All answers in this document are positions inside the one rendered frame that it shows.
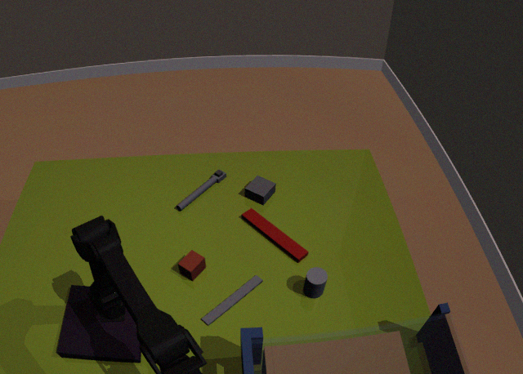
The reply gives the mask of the dark grey rod with square head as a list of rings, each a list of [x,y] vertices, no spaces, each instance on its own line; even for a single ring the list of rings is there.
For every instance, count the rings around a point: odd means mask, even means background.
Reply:
[[[226,173],[217,170],[212,174],[212,178],[210,178],[208,181],[206,181],[204,184],[202,184],[200,187],[198,187],[190,196],[187,198],[184,198],[182,201],[180,201],[179,204],[177,204],[177,210],[182,211],[186,206],[188,206],[190,203],[192,203],[197,197],[199,197],[201,194],[203,194],[207,189],[209,189],[211,186],[213,186],[214,183],[221,182],[224,178],[226,178]]]

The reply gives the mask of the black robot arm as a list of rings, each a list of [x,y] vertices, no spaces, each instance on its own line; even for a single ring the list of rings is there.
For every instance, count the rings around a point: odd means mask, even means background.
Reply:
[[[156,308],[123,254],[115,223],[98,216],[73,228],[72,234],[75,250],[90,265],[95,282],[88,297],[101,321],[123,322],[127,309],[136,323],[139,348],[155,374],[203,374],[203,351],[188,330]],[[192,357],[186,355],[190,350]]]

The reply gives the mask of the grey flat bar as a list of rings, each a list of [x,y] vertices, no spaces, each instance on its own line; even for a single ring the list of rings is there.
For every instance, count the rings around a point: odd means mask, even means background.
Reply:
[[[225,301],[219,304],[215,309],[210,311],[209,314],[206,314],[202,320],[209,326],[247,294],[249,294],[255,287],[257,287],[263,280],[260,279],[257,275],[251,278],[246,284],[244,284],[240,289],[235,291],[234,294],[229,296]]]

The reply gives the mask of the dark grey cylinder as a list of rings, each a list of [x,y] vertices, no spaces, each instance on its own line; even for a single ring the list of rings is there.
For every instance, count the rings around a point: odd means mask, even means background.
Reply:
[[[323,295],[328,275],[323,268],[312,268],[306,273],[303,293],[309,298],[318,298]]]

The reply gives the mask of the dark red flat bar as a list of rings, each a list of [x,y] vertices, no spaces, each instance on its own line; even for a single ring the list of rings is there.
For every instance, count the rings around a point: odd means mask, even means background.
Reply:
[[[307,256],[308,251],[305,248],[295,243],[287,234],[276,226],[273,226],[252,208],[242,214],[242,219],[269,239],[274,245],[282,249],[284,253],[293,258],[297,263]]]

